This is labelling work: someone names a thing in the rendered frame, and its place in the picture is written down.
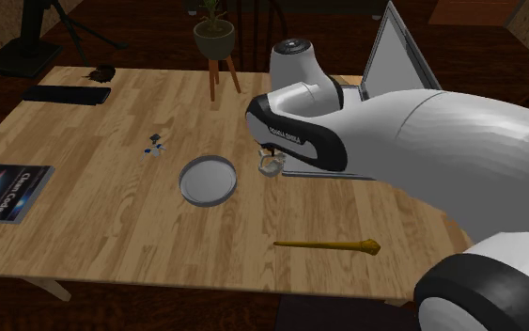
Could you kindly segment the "clear glass cup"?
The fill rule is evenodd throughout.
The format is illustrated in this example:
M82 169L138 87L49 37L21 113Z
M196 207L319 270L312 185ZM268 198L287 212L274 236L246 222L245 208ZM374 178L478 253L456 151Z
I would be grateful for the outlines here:
M260 150L258 171L266 177L272 178L283 171L286 155L275 150Z

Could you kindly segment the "grey round plate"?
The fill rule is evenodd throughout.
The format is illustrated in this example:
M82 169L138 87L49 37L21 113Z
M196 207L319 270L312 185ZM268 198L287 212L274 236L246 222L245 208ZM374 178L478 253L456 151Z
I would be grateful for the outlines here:
M179 173L179 190L185 200L197 207L214 207L235 192L238 177L231 162L219 155L202 155Z

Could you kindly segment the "golden brown wand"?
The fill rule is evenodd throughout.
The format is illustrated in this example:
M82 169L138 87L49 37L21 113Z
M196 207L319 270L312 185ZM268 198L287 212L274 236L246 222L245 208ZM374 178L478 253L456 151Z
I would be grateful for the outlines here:
M360 242L274 242L276 246L286 247L300 247L300 248L317 248L317 249L330 249L330 250L347 250L347 251L359 251L367 253L371 256L376 256L381 246L373 239L367 239Z

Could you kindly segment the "small blue white figure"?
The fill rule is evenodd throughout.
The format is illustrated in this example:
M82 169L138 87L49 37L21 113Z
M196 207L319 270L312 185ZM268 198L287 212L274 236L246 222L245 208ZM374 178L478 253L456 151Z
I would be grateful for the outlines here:
M158 157L161 151L165 150L165 147L163 146L163 144L159 142L161 138L162 137L159 134L153 134L149 138L150 145L144 149L141 160L143 160L149 154L153 155L154 157Z

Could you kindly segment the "potted plant on wooden stand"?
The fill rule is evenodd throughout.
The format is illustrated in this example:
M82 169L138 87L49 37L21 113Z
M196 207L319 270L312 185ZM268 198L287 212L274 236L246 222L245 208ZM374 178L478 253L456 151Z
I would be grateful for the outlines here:
M219 62L225 61L235 88L238 93L241 93L241 87L235 70L231 53L235 45L235 27L234 25L223 20L222 16L226 12L217 14L216 9L219 5L219 0L203 0L201 8L205 8L208 12L207 16L203 16L194 27L194 41L199 52L209 61L209 75L210 75L210 100L215 101L215 86L219 83Z

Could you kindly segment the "light wooden table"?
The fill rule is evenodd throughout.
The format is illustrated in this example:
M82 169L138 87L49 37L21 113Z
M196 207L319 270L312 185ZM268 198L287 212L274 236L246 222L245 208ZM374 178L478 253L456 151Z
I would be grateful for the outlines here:
M412 298L418 279L470 245L442 212L375 181L262 176L244 111L265 73L121 69L97 106L21 102L0 124L0 163L54 175L18 225L0 224L0 276ZM159 134L158 157L144 149ZM179 190L193 159L219 155L234 194L197 207ZM375 240L359 251L274 242Z

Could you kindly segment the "grey open laptop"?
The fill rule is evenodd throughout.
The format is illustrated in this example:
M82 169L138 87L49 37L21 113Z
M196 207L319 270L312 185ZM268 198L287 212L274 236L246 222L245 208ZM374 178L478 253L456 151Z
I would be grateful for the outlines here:
M277 43L271 53L270 74L274 90L299 82L312 87L313 95L305 99L305 106L288 110L305 116L358 111L387 92L441 88L393 3L382 15L359 85L340 84L326 74L307 39Z

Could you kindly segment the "small dark brown object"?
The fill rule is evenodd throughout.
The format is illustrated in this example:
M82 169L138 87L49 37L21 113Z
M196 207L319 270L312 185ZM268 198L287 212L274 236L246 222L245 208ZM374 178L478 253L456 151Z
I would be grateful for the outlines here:
M98 83L108 83L114 78L116 71L114 66L103 64L99 65L88 75L85 75L85 78Z

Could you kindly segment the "dark blue book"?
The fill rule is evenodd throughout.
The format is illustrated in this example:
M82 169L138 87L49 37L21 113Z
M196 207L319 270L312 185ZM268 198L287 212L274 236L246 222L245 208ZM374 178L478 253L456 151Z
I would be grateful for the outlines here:
M0 164L0 224L20 224L54 172L51 165Z

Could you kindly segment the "black floor stand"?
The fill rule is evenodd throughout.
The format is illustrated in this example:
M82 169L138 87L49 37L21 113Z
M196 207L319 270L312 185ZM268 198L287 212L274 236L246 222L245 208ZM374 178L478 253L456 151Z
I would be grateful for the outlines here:
M112 41L73 20L59 0L23 0L21 34L0 48L0 75L36 78L61 53L62 46L43 41L40 38L43 14L45 10L50 8L54 8L60 22L65 25L79 56L87 67L90 64L81 45L82 39L74 29L75 26L118 50L126 49L129 46L126 42Z

